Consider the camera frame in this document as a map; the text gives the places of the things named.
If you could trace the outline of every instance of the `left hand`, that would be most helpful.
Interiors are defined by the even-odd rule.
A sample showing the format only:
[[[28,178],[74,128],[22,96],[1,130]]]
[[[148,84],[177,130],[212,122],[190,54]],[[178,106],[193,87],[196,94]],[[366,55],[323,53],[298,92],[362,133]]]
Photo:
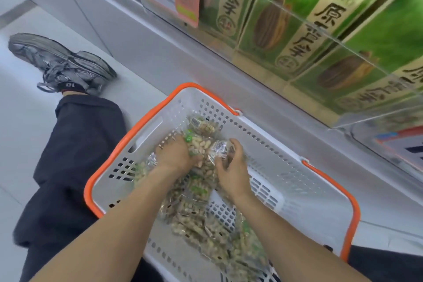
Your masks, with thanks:
[[[189,170],[203,159],[202,155],[190,156],[188,145],[181,135],[176,135],[175,140],[170,139],[163,148],[156,148],[157,168],[166,169],[177,178],[188,174]]]

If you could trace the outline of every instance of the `black pants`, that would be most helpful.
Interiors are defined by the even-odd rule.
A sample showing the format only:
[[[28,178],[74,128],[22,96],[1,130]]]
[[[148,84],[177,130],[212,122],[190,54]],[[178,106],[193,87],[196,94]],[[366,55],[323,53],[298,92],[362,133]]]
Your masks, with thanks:
[[[121,110],[104,98],[68,95],[59,102],[56,117],[34,172],[39,189],[13,232],[15,243],[28,248],[20,282],[29,281],[97,220],[84,202],[85,184],[126,134]],[[162,278],[141,259],[132,280]]]

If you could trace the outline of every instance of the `sock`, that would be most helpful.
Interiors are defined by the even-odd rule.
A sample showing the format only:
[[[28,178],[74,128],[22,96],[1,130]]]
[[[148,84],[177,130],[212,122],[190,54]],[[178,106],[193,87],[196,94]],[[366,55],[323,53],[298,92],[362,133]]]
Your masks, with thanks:
[[[84,87],[74,82],[61,82],[57,85],[57,88],[63,94],[63,92],[72,91],[72,92],[81,92],[87,94]]]

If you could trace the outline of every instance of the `right hand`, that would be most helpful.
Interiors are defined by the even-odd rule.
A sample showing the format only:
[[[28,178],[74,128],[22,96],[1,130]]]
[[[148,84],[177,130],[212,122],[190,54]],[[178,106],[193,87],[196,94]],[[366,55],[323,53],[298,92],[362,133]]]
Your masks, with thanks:
[[[229,198],[236,204],[236,201],[253,195],[250,186],[250,176],[248,175],[247,163],[244,159],[244,149],[236,139],[230,139],[235,146],[235,156],[230,162],[228,169],[223,167],[222,158],[216,157],[214,164],[217,169],[220,185]]]

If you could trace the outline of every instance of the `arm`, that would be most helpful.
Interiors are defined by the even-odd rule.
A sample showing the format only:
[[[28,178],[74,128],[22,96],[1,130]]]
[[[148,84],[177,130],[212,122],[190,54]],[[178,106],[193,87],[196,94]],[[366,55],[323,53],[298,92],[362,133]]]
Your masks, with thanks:
[[[256,232],[279,277],[285,282],[369,282],[361,273],[314,242],[260,202],[251,191],[241,144],[227,170],[216,158],[219,181]]]
[[[181,136],[156,151],[158,165],[117,204],[50,260],[30,282],[129,282],[167,192],[202,156]]]

